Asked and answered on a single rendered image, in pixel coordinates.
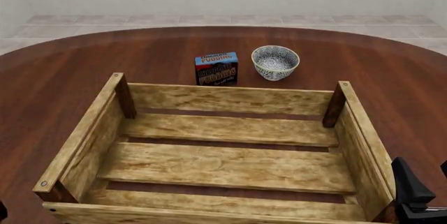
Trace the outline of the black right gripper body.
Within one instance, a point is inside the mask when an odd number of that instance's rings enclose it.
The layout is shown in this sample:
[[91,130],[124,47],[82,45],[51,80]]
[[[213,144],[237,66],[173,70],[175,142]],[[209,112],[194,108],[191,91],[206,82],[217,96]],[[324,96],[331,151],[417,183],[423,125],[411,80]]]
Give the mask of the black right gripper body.
[[399,224],[447,224],[447,208],[414,209],[407,204],[395,208]]

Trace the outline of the wooden slat tray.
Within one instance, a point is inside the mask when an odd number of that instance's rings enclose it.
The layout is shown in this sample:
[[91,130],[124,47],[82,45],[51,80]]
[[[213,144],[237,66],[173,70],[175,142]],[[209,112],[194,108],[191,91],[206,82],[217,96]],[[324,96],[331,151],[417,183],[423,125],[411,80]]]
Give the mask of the wooden slat tray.
[[114,73],[33,192],[65,224],[397,220],[390,156],[347,81],[311,91]]

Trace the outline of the patterned white bowl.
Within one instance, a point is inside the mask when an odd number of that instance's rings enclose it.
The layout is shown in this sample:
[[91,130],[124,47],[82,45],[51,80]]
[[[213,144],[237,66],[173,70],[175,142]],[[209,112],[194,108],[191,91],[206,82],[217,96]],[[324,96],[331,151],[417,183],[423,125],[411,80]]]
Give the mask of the patterned white bowl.
[[279,45],[258,47],[251,54],[254,68],[268,81],[280,81],[288,77],[300,64],[293,50]]

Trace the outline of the chocolate pudding box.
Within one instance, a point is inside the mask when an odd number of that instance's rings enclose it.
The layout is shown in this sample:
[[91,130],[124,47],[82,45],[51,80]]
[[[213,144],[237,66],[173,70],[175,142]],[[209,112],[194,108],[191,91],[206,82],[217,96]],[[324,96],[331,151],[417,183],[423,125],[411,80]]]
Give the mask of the chocolate pudding box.
[[194,59],[196,85],[223,86],[237,84],[238,57],[235,52],[207,54]]

